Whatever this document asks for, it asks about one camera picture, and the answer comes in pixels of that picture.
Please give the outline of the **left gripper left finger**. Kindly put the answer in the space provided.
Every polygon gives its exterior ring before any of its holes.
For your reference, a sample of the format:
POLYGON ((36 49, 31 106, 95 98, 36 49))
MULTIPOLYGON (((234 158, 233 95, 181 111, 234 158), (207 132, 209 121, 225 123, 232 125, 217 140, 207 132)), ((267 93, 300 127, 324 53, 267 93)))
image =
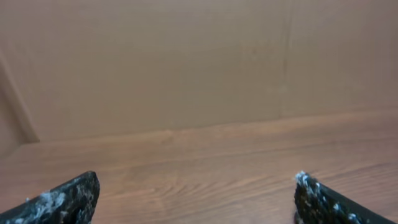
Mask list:
POLYGON ((89 224, 100 196, 90 170, 1 213, 3 224, 89 224))

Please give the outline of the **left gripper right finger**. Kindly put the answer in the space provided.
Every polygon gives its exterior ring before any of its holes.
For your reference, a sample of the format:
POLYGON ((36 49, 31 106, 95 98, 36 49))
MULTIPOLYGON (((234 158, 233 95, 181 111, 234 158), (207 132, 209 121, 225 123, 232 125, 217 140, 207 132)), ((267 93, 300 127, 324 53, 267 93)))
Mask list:
POLYGON ((396 224, 323 185, 309 173, 295 175, 296 224, 396 224))

